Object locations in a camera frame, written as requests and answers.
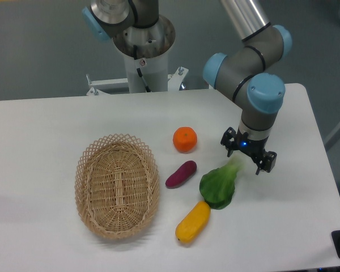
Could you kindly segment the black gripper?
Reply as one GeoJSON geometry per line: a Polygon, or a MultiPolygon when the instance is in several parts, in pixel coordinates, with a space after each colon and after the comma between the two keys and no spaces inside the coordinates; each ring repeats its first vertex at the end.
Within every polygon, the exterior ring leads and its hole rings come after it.
{"type": "Polygon", "coordinates": [[[227,156],[230,157],[234,151],[241,151],[256,161],[256,175],[260,172],[270,173],[276,163],[277,153],[266,151],[265,145],[268,137],[264,139],[250,139],[248,133],[241,133],[229,127],[223,134],[220,144],[227,150],[227,156]]]}

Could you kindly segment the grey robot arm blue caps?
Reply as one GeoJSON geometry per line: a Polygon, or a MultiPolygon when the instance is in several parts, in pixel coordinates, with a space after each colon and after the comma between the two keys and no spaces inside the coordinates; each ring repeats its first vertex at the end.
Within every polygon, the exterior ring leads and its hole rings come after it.
{"type": "MultiPolygon", "coordinates": [[[[205,82],[242,110],[239,127],[227,129],[221,144],[228,154],[241,151],[258,171],[270,172],[277,154],[265,144],[286,88],[266,70],[290,52],[292,37],[270,23],[258,1],[223,1],[222,6],[243,48],[232,57],[214,54],[203,68],[205,82]]],[[[112,40],[123,55],[130,92],[168,90],[167,55],[176,34],[158,1],[92,1],[82,15],[99,40],[112,40]]]]}

